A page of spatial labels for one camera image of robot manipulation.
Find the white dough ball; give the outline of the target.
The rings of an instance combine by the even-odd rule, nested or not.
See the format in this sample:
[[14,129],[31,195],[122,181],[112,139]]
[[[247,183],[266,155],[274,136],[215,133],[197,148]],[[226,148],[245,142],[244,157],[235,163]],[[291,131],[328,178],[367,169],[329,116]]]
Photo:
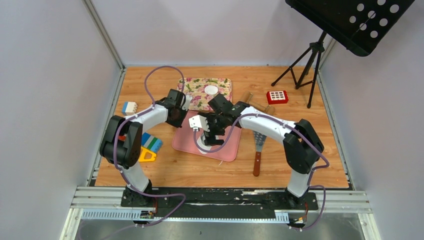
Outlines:
[[212,148],[212,146],[205,144],[205,140],[206,137],[203,133],[196,140],[197,149],[202,155],[208,154]]

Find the pink plastic tray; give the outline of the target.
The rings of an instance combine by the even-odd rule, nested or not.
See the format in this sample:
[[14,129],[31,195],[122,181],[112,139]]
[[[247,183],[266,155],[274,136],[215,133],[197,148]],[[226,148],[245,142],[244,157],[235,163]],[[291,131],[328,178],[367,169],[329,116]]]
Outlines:
[[197,115],[195,111],[189,111],[186,118],[182,123],[181,128],[177,128],[175,135],[172,140],[172,147],[181,152],[190,153],[202,157],[207,157],[215,160],[220,160],[223,162],[232,162],[236,159],[238,147],[240,143],[241,129],[235,127],[230,135],[229,140],[226,140],[228,133],[230,132],[231,127],[225,129],[224,136],[217,136],[220,140],[225,140],[225,146],[217,152],[202,152],[200,151],[194,142],[194,132],[189,126],[189,118]]

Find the floral cutting mat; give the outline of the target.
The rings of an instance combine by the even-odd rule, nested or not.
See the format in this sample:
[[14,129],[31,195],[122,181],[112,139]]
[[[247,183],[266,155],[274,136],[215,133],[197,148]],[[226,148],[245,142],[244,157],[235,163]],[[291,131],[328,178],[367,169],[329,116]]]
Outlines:
[[229,78],[197,78],[188,77],[184,80],[179,79],[177,90],[190,95],[193,97],[189,110],[201,111],[201,112],[212,112],[213,109],[210,107],[208,102],[212,100],[216,95],[207,95],[205,93],[205,87],[211,85],[216,86],[219,89],[219,93],[222,94],[228,101],[233,100],[233,89],[232,81]]

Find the wooden double-ended roller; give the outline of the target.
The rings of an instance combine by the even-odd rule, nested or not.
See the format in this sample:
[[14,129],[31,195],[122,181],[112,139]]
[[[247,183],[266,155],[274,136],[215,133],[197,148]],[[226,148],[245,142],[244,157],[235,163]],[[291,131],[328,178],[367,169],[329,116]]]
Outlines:
[[265,114],[271,115],[273,116],[275,113],[275,107],[271,106],[271,105],[261,105],[257,102],[254,102],[253,99],[253,94],[250,91],[245,91],[241,98],[239,99],[239,101],[244,102],[246,104],[249,104],[250,106],[254,107],[255,109],[257,109],[260,112],[263,112]]

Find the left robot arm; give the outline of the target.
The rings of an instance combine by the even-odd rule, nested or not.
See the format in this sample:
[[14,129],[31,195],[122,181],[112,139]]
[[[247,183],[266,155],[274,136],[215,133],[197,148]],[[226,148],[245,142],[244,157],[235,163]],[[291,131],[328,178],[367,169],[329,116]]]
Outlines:
[[168,95],[139,113],[109,119],[99,154],[120,172],[126,183],[123,199],[131,204],[149,206],[156,195],[151,180],[144,174],[139,157],[145,131],[162,123],[180,128],[187,116],[192,97],[170,89]]

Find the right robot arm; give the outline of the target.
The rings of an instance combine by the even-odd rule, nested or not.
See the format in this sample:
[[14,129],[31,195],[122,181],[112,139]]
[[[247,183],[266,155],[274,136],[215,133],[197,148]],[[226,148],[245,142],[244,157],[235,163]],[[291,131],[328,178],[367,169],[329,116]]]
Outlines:
[[197,148],[203,152],[208,151],[207,146],[222,149],[226,141],[217,136],[230,136],[234,128],[252,130],[279,142],[291,168],[285,190],[286,204],[292,209],[301,207],[314,171],[319,169],[317,162],[324,159],[325,147],[312,124],[305,119],[295,122],[277,118],[244,101],[232,104],[220,93],[208,105],[212,112],[199,112],[188,120],[194,132],[202,130],[200,140],[195,141]]

